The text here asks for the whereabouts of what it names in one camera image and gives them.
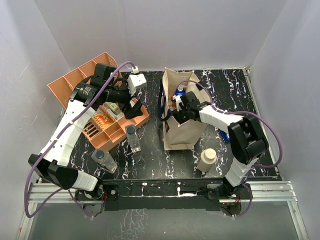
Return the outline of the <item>orange bottle blue cap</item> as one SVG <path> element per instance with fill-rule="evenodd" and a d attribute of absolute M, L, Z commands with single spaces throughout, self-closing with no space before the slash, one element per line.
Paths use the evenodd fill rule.
<path fill-rule="evenodd" d="M 186 89 L 185 89 L 185 87 L 183 86 L 183 85 L 179 85 L 178 87 L 177 87 L 177 89 L 175 90 L 175 96 L 183 96 L 183 95 L 185 95 L 186 94 Z"/>

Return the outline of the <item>beige canvas tote bag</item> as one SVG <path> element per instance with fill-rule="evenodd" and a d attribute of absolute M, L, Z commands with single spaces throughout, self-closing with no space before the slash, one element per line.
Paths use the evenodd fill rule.
<path fill-rule="evenodd" d="M 177 87 L 183 87 L 188 92 L 193 92 L 200 103 L 210 102 L 210 94 L 204 87 L 197 85 L 200 80 L 194 71 L 177 72 L 166 68 L 160 80 L 157 100 L 157 117 L 162 122 L 163 144 L 166 151 L 192 150 L 201 134 L 207 127 L 206 123 L 198 120 L 179 122 L 174 115 L 177 105 L 172 97 Z"/>

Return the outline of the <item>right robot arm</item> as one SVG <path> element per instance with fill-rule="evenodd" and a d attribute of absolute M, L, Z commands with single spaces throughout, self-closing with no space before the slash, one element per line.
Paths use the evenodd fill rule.
<path fill-rule="evenodd" d="M 173 115 L 179 122 L 194 120 L 228 134 L 233 162 L 224 176 L 222 190 L 226 197 L 235 198 L 241 192 L 240 184 L 248 171 L 269 148 L 259 120 L 216 110 L 208 101 L 200 102 L 192 91 L 175 95 L 172 100 L 176 106 Z"/>

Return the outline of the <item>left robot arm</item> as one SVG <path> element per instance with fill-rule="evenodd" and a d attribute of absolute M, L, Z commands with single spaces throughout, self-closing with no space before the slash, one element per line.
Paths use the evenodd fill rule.
<path fill-rule="evenodd" d="M 131 74 L 125 78 L 125 88 L 117 88 L 116 83 L 119 81 L 117 75 L 125 65 L 132 65 L 132 62 L 126 61 L 119 67 L 98 63 L 93 75 L 82 79 L 75 86 L 65 113 L 48 143 L 39 154 L 30 155 L 28 163 L 31 170 L 27 182 L 33 173 L 37 173 L 41 178 L 64 190 L 85 190 L 93 200 L 103 195 L 104 188 L 98 184 L 97 177 L 69 168 L 68 164 L 79 136 L 105 102 L 123 104 L 124 116 L 128 120 L 142 115 L 142 104 L 137 102 L 131 106 L 130 101 L 136 91 L 146 84 L 146 79 L 139 73 L 138 67 L 133 65 Z"/>

